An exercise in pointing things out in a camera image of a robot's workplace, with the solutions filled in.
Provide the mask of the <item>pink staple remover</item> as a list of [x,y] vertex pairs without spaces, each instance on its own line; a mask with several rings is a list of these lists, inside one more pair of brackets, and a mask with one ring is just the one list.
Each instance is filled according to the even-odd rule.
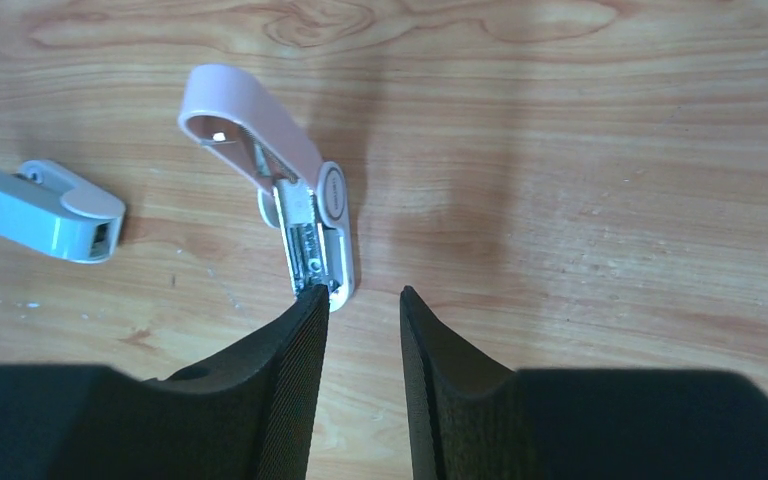
[[342,168],[321,155],[256,77],[233,66],[194,67],[177,122],[257,187],[261,218],[281,233],[294,293],[324,285],[331,311],[342,308],[356,289]]

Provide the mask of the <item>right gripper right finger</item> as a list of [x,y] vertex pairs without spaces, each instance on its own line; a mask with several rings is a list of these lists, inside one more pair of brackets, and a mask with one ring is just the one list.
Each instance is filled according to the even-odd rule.
[[768,396],[698,369],[512,370],[400,296],[417,479],[768,479]]

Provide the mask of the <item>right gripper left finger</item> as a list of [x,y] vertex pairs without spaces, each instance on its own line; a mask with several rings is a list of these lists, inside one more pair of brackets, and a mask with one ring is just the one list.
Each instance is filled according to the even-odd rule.
[[0,365],[0,479],[302,479],[329,320],[315,286],[166,379]]

